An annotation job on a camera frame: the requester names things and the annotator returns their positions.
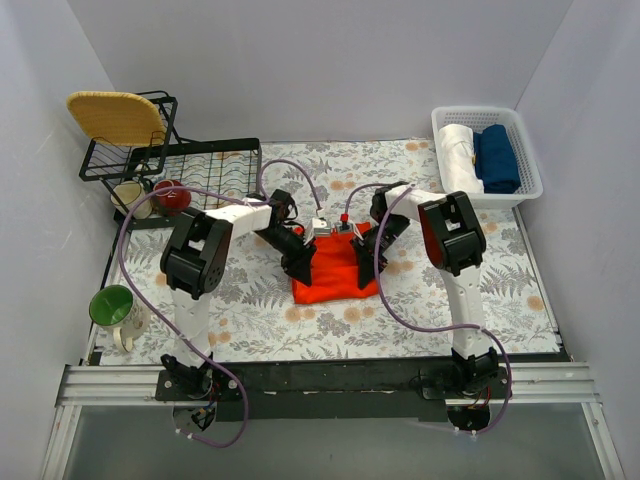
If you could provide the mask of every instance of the black wire dish rack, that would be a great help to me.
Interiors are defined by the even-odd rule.
[[[177,180],[185,186],[242,198],[258,191],[258,173],[262,166],[262,149],[257,138],[195,141],[178,135],[174,126],[178,101],[163,90],[137,93],[153,103],[166,127],[154,132],[147,147],[122,147],[105,138],[93,138],[87,149],[80,178],[85,182],[100,181],[125,212],[127,205],[115,188],[133,180],[149,192],[161,180]],[[190,206],[208,210],[224,206],[225,202],[191,192]],[[175,224],[177,217],[154,213],[148,218],[133,218],[129,230],[165,228]],[[122,223],[124,215],[116,210],[114,219]]]

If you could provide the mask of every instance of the white wall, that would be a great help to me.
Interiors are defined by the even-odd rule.
[[[65,0],[0,0],[0,64],[0,478],[19,480],[39,475],[115,235],[64,100],[112,87]]]
[[[640,478],[640,2],[574,2],[518,105],[544,195],[524,218],[568,349]]]
[[[69,0],[118,90],[177,96],[198,139],[430,134],[515,107],[570,0]]]

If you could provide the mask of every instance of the mug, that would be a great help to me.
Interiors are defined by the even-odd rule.
[[[165,187],[181,187],[182,184],[177,180],[162,180],[156,183],[154,190]],[[167,192],[156,195],[155,197],[158,211],[162,215],[172,217],[187,208],[191,203],[191,192],[187,190],[169,190]]]
[[[113,191],[127,209],[133,207],[134,203],[146,195],[142,183],[134,180],[122,182],[120,185],[117,185]],[[113,195],[111,195],[111,203],[113,203],[113,206],[116,207],[120,213],[123,215],[127,214],[127,211],[122,207],[122,205],[120,205],[118,199]],[[151,202],[149,200],[145,200],[144,203],[133,213],[134,218],[137,218],[138,220],[147,218],[149,215],[151,215]]]
[[[93,323],[113,335],[120,353],[133,350],[133,341],[149,327],[151,312],[131,290],[111,285],[94,295],[89,304]]]

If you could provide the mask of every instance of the towel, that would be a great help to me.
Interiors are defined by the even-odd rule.
[[[451,192],[483,193],[484,186],[473,167],[473,130],[450,124],[440,129],[440,145],[444,152],[445,189]]]
[[[359,223],[362,233],[371,228],[369,223]],[[364,289],[358,288],[358,264],[350,240],[353,233],[332,233],[329,237],[316,238],[316,251],[311,260],[311,286],[293,280],[293,300],[298,305],[366,298],[378,293],[376,282]]]
[[[484,192],[511,194],[520,188],[518,160],[504,125],[485,128],[477,143],[475,171],[484,183]]]

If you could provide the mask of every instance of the wire grid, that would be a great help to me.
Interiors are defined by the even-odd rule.
[[[138,159],[134,160],[136,163],[135,166],[132,164],[131,158],[134,150],[138,150],[136,153],[139,153],[154,146],[162,148],[162,145],[165,143],[165,135],[169,136],[169,143],[176,140],[173,125],[169,124],[169,119],[171,118],[173,109],[176,107],[175,101],[165,101],[163,98],[150,100],[160,112],[160,117],[162,118],[162,123],[165,126],[166,133],[154,132],[149,139],[149,147],[124,147],[114,145],[106,138],[93,138],[92,140],[95,142],[93,150],[89,147],[90,151],[87,152],[87,157],[85,158],[80,170],[80,177],[83,180],[91,181],[106,179],[110,180],[110,184],[117,185],[123,180],[137,176],[138,174],[145,175],[145,172],[158,168],[159,164],[157,161],[154,162],[155,166],[152,167],[152,162],[146,161],[144,155],[138,155]]]
[[[202,188],[228,197],[243,198],[255,192],[258,181],[259,152],[213,152],[167,157],[162,172],[149,177],[154,183],[178,180],[185,186]],[[227,202],[191,192],[191,207],[210,210]]]

